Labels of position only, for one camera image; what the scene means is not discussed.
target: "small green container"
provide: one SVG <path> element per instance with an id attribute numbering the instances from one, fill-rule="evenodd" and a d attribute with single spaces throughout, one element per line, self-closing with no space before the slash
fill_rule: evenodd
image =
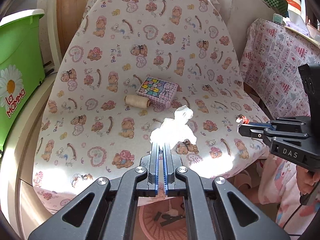
<path id="1" fill-rule="evenodd" d="M 276 8 L 279 11 L 279 14 L 283 17 L 288 15 L 288 2 L 287 0 L 265 0 L 268 5 Z"/>
<path id="2" fill-rule="evenodd" d="M 42 9 L 26 10 L 0 22 L 0 150 L 22 106 L 44 79 L 39 46 Z"/>

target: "yellow flower center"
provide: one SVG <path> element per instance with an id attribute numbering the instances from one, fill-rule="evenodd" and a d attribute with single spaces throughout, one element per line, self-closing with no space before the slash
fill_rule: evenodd
<path id="1" fill-rule="evenodd" d="M 9 94 L 12 94 L 14 92 L 14 89 L 16 88 L 16 84 L 12 79 L 10 79 L 7 83 L 7 92 Z"/>

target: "daisy flower sticker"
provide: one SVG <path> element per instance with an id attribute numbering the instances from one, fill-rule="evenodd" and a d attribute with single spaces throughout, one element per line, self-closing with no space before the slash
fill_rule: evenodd
<path id="1" fill-rule="evenodd" d="M 22 74 L 15 65 L 9 65 L 8 68 L 0 71 L 0 107 L 8 110 L 9 106 L 6 104 L 5 98 L 10 95 L 16 98 L 23 89 Z"/>

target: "beige thread spool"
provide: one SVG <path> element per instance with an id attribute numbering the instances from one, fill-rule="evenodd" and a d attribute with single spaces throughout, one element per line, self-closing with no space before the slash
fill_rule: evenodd
<path id="1" fill-rule="evenodd" d="M 150 106 L 150 99 L 138 95 L 127 95 L 124 97 L 126 105 L 147 109 Z"/>

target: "pink plastic laundry basket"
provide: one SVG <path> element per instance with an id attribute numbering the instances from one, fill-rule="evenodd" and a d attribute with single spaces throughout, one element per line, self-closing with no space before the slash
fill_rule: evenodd
<path id="1" fill-rule="evenodd" d="M 183 214 L 181 204 L 182 198 L 172 198 L 172 208 L 177 209 L 179 214 Z M 139 221 L 144 234 L 149 240 L 187 240 L 186 219 L 175 221 L 162 227 L 160 222 L 164 221 L 161 217 L 154 221 L 158 212 L 164 214 L 169 209 L 169 200 L 163 200 L 141 206 L 139 212 Z"/>

